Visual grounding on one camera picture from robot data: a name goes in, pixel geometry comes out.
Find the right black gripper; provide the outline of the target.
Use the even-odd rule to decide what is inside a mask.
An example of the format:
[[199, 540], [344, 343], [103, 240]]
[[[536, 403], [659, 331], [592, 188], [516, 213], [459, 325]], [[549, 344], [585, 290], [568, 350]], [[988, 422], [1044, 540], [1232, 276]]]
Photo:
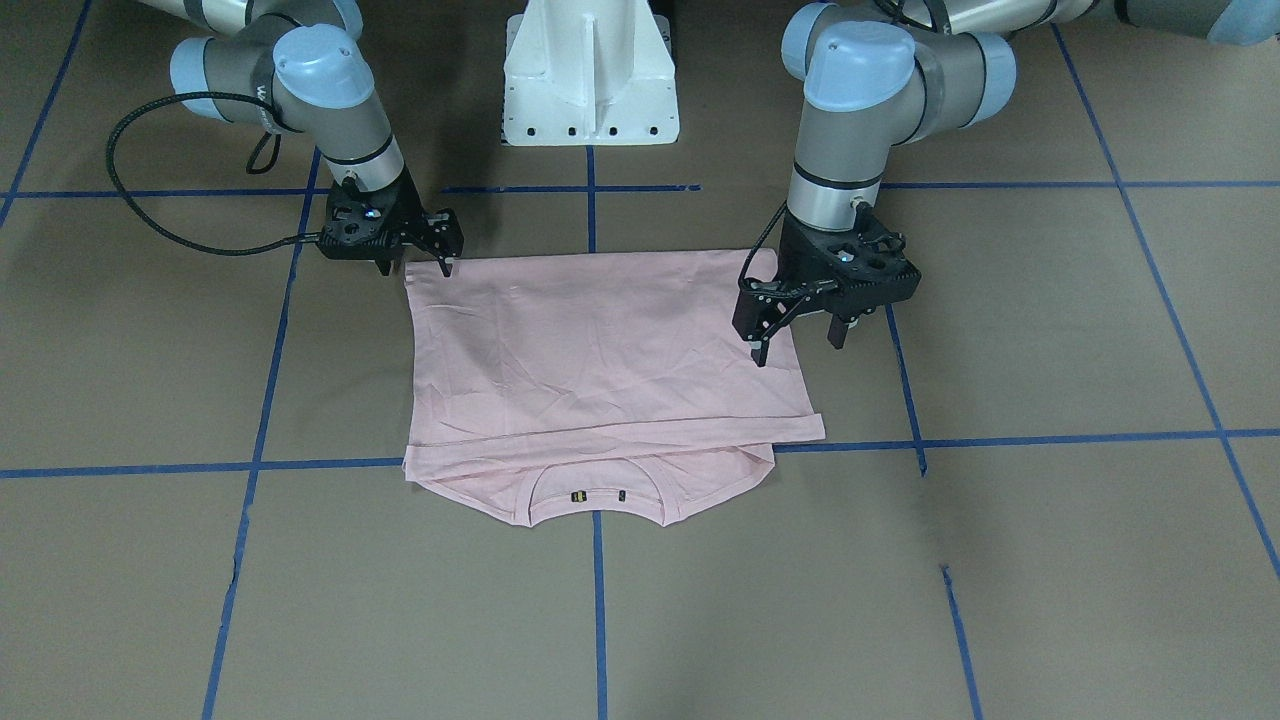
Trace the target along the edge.
[[383, 277], [390, 277], [397, 273], [397, 261], [407, 246], [435, 258], [442, 274], [452, 277], [454, 261], [465, 247], [454, 211], [449, 208], [426, 211], [410, 176], [399, 176], [374, 191], [358, 190], [351, 178], [332, 184], [317, 238], [325, 258], [372, 261]]

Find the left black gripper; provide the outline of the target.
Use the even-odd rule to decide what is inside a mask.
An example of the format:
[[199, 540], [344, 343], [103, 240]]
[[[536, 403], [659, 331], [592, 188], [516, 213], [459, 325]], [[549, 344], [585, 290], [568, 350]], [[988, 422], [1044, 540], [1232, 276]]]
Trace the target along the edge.
[[[781, 228], [771, 281], [748, 274], [755, 255]], [[887, 229], [869, 206], [858, 206], [852, 228], [819, 231], [780, 208], [750, 247], [739, 273], [732, 325], [764, 366], [772, 338], [797, 316], [829, 315], [827, 341], [842, 350], [860, 316], [910, 299], [922, 274], [905, 256], [906, 240]]]

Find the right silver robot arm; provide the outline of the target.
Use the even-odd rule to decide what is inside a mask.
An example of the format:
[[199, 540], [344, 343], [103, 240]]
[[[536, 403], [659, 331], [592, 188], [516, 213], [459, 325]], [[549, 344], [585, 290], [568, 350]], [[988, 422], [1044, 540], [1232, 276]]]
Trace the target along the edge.
[[206, 29], [170, 59], [173, 95], [196, 115], [262, 128], [261, 145], [310, 135], [333, 176], [314, 243], [332, 260], [361, 260], [383, 274], [413, 246], [449, 275], [463, 234], [449, 209], [420, 202], [372, 70], [358, 49], [355, 1], [159, 1], [156, 9]]

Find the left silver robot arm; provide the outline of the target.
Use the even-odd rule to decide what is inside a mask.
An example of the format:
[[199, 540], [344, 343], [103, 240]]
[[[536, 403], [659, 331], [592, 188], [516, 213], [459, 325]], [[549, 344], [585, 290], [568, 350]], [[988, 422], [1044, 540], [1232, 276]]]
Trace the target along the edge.
[[1251, 46], [1277, 35], [1275, 1], [833, 1], [797, 10], [781, 42], [803, 82], [776, 274], [739, 277], [733, 328], [764, 366], [794, 319], [829, 316], [828, 340], [876, 309], [910, 299], [920, 272], [905, 238], [874, 214], [893, 147], [1000, 113], [1018, 82], [1010, 38], [1101, 17], [1126, 26]]

